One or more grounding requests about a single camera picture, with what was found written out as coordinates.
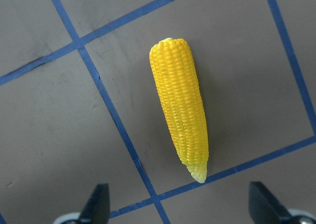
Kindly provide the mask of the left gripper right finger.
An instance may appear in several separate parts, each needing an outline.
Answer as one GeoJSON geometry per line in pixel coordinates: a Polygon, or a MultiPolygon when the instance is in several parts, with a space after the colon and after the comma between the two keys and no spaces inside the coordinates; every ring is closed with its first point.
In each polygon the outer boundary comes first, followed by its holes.
{"type": "Polygon", "coordinates": [[[260,181],[249,184],[248,211],[255,224],[288,224],[292,215],[260,181]]]}

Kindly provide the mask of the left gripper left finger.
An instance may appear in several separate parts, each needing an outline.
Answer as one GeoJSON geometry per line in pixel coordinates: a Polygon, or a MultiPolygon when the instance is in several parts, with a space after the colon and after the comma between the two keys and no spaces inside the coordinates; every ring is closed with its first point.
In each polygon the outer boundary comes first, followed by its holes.
{"type": "Polygon", "coordinates": [[[107,224],[110,218],[109,185],[98,184],[83,208],[78,222],[80,224],[107,224]]]}

